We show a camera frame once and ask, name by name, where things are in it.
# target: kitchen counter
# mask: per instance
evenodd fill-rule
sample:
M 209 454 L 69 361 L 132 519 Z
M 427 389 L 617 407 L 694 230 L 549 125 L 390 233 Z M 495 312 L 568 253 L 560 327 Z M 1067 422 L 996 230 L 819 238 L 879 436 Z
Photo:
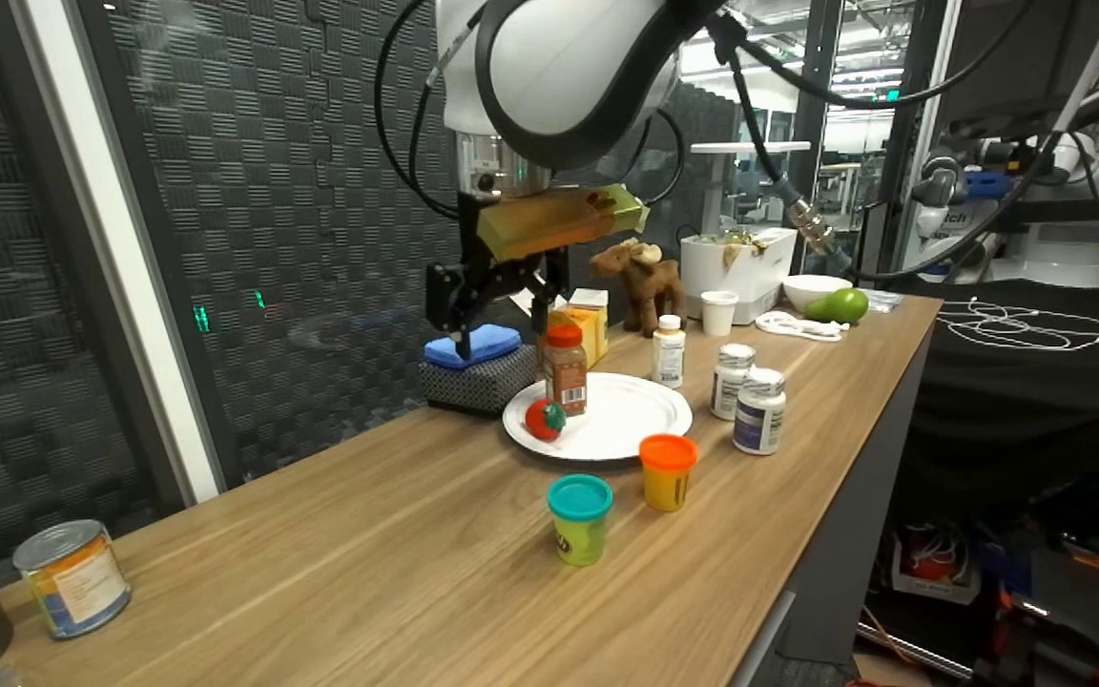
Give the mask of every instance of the kitchen counter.
M 701 687 L 759 681 L 773 655 L 851 655 L 936 312 L 937 303 L 907 298 L 841 345 L 738 327 L 729 341 L 757 345 L 757 361 L 789 380 L 771 458 L 734 452 L 729 422 L 707 411 L 729 341 L 689 327 L 694 489 L 661 517 L 641 505 L 637 462 L 593 466 L 614 486 L 593 570 L 556 561 L 542 500 L 581 466 L 528 454 L 495 420 L 418 407 L 117 540 L 132 599 L 88 636 L 55 643 L 29 597 L 5 588 L 5 664 L 27 687 Z M 650 368 L 641 337 L 603 358 L 617 375 Z

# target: spice jar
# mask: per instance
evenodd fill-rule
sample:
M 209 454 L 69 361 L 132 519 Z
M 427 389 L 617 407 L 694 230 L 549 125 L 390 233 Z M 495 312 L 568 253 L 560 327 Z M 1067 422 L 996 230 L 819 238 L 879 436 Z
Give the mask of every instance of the spice jar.
M 556 318 L 542 337 L 542 375 L 549 406 L 563 417 L 585 417 L 588 407 L 588 356 L 581 326 Z

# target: white jar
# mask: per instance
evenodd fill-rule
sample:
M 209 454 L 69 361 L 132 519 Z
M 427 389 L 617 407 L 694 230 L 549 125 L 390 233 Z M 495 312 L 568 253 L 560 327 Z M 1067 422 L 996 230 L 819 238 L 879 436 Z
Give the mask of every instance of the white jar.
M 740 380 L 734 444 L 744 454 L 773 454 L 786 417 L 786 378 L 771 368 L 750 368 Z
M 661 312 L 652 380 L 678 384 L 688 378 L 688 331 L 677 312 Z
M 719 361 L 712 361 L 712 378 L 711 378 L 711 411 L 719 420 L 734 422 L 740 380 L 744 380 L 748 368 L 750 368 L 750 347 L 744 347 L 744 345 L 719 347 Z

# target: condiment bottle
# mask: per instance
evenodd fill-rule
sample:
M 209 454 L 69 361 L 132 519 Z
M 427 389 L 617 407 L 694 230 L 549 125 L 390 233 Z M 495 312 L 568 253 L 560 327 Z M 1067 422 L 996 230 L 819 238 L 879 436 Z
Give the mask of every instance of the condiment bottle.
M 786 378 L 771 368 L 750 368 L 738 396 L 734 444 L 744 454 L 773 454 L 786 411 Z
M 712 368 L 712 380 L 711 380 L 711 411 L 719 420 L 734 422 L 740 380 L 744 380 L 748 368 L 750 368 L 750 347 L 744 347 L 744 345 L 719 347 L 719 368 Z
M 678 384 L 688 375 L 688 331 L 677 312 L 661 312 L 652 380 Z
M 563 417 L 585 417 L 588 407 L 588 356 L 581 341 L 581 326 L 563 318 L 553 318 L 542 337 L 549 406 L 556 406 Z

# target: plastic container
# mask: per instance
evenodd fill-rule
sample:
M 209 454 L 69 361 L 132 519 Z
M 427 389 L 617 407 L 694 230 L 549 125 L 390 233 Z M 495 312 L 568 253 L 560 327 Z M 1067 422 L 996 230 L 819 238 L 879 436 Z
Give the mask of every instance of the plastic container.
M 701 331 L 729 337 L 738 318 L 738 289 L 701 289 Z
M 44 527 L 15 547 L 13 561 L 61 643 L 105 627 L 131 602 L 131 585 L 94 519 Z
M 661 312 L 652 380 L 683 384 L 683 378 L 688 378 L 688 331 L 678 327 L 677 312 Z
M 786 417 L 786 378 L 771 368 L 750 368 L 738 396 L 734 444 L 744 454 L 773 454 Z
M 568 318 L 553 318 L 542 337 L 542 370 L 549 406 L 563 417 L 585 417 L 588 407 L 588 356 L 585 331 Z
M 724 345 L 719 347 L 719 361 L 712 361 L 712 375 L 711 375 L 711 411 L 719 420 L 738 420 L 738 396 L 740 396 L 740 380 L 744 375 L 750 370 L 750 347 L 744 345 Z
M 700 447 L 683 436 L 650 436 L 637 444 L 641 495 L 655 513 L 677 513 L 689 495 Z
M 614 489 L 593 473 L 563 473 L 544 494 L 556 557 L 563 564 L 594 564 L 608 540 L 608 517 L 614 506 Z

